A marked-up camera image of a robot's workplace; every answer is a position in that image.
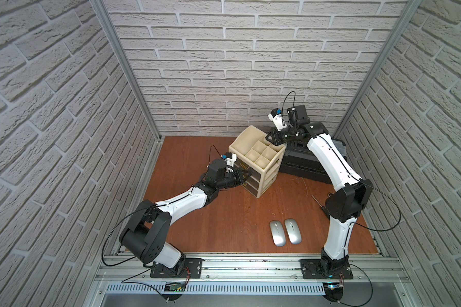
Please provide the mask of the beige drawer organizer cabinet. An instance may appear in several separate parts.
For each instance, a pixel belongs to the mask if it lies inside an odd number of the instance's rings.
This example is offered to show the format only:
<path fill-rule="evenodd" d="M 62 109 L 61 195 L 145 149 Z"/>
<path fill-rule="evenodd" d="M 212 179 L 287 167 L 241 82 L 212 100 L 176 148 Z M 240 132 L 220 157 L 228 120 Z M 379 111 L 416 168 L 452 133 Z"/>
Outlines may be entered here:
<path fill-rule="evenodd" d="M 229 152 L 237 155 L 237 166 L 261 174 L 259 197 L 275 182 L 286 149 L 285 145 L 274 146 L 265 137 L 265 132 L 251 125 L 229 145 Z"/>

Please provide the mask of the silver computer mouse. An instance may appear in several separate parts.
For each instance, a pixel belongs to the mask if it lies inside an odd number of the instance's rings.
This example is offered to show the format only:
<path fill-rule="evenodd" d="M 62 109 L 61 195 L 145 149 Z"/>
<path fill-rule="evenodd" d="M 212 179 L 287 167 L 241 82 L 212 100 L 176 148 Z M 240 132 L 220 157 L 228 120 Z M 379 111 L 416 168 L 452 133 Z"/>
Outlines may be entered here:
<path fill-rule="evenodd" d="M 302 235 L 298 223 L 294 219 L 286 219 L 284 224 L 288 233 L 289 241 L 292 244 L 300 244 L 302 242 Z"/>
<path fill-rule="evenodd" d="M 286 235 L 284 233 L 283 225 L 280 221 L 271 221 L 270 231 L 273 242 L 277 247 L 282 247 L 286 244 Z"/>

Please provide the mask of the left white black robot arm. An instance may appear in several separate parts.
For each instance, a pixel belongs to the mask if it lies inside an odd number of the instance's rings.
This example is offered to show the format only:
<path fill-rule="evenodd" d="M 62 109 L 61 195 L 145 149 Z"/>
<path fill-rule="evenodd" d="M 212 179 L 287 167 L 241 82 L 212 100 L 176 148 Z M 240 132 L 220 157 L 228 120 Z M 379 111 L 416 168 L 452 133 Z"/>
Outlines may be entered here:
<path fill-rule="evenodd" d="M 250 172 L 228 156 L 215 159 L 186 192 L 168 200 L 143 201 L 120 233 L 119 242 L 144 265 L 155 263 L 179 276 L 186 270 L 186 255 L 167 243 L 170 227 L 187 214 L 213 202 L 220 191 L 246 183 Z"/>

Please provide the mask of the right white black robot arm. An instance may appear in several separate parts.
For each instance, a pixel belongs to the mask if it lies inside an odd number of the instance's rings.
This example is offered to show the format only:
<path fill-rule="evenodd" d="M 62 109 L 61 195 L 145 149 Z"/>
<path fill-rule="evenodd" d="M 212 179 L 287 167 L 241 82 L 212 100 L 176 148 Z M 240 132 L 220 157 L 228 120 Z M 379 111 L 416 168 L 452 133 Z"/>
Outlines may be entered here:
<path fill-rule="evenodd" d="M 369 200 L 371 181 L 361 179 L 349 166 L 320 122 L 289 126 L 281 130 L 275 128 L 266 135 L 266 140 L 276 146 L 292 141 L 306 144 L 329 176 L 335 193 L 325 202 L 330 223 L 318 271 L 325 276 L 338 274 L 348 265 L 352 229 Z"/>

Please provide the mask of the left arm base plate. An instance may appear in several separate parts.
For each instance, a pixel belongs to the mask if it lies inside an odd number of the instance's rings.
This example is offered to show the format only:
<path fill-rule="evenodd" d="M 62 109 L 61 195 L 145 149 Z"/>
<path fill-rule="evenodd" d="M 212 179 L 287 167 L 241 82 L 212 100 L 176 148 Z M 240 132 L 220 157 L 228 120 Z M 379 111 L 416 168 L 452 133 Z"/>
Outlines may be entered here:
<path fill-rule="evenodd" d="M 199 279 L 202 271 L 202 258 L 185 258 L 173 268 L 156 263 L 151 269 L 150 277 L 154 279 L 189 278 Z"/>

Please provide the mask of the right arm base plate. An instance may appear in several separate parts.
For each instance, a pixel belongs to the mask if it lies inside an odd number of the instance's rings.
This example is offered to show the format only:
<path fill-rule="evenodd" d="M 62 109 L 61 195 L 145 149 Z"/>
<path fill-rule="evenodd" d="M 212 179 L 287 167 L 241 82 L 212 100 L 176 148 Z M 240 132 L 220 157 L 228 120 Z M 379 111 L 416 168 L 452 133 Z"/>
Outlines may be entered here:
<path fill-rule="evenodd" d="M 348 262 L 348 258 L 342 260 L 326 260 L 326 259 L 300 259 L 300 267 L 303 279 L 319 280 L 319 279 L 345 279 L 352 280 L 353 273 Z"/>

